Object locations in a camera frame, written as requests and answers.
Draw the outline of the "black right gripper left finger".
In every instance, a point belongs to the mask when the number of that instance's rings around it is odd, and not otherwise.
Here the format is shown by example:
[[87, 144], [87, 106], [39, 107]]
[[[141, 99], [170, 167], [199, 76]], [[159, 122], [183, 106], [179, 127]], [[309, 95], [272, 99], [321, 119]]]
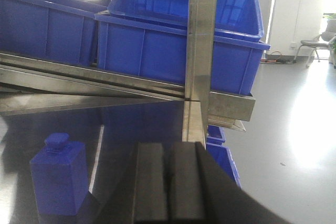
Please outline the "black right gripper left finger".
[[164, 152], [159, 143], [138, 143], [131, 163], [94, 223], [168, 223]]

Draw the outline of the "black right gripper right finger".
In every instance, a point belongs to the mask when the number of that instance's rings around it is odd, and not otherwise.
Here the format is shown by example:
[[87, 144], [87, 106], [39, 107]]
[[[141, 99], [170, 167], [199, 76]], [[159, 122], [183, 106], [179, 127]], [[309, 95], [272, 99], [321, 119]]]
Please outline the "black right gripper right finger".
[[172, 147], [171, 223], [287, 223], [240, 189], [201, 143]]

